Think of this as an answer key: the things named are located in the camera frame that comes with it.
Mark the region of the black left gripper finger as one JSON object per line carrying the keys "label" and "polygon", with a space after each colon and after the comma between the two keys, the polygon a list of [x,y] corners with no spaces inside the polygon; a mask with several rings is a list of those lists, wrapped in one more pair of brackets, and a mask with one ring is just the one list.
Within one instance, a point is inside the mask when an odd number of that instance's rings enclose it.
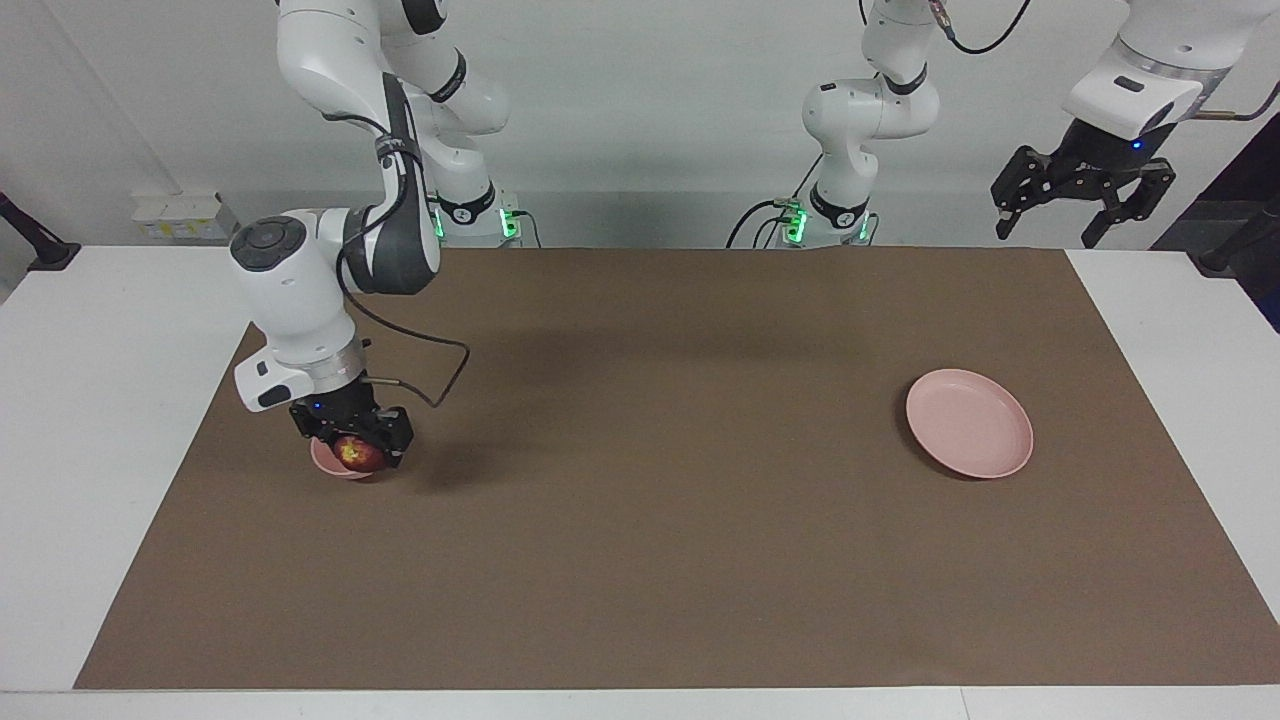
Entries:
{"label": "black left gripper finger", "polygon": [[1083,246],[1096,249],[1112,227],[1148,219],[1175,178],[1170,161],[1149,161],[1134,172],[1101,172],[1091,190],[1103,209],[1082,232]]}
{"label": "black left gripper finger", "polygon": [[1048,154],[1020,146],[996,177],[991,197],[998,213],[995,225],[998,240],[1011,236],[1023,213],[1046,205],[1052,199],[1051,160]]}

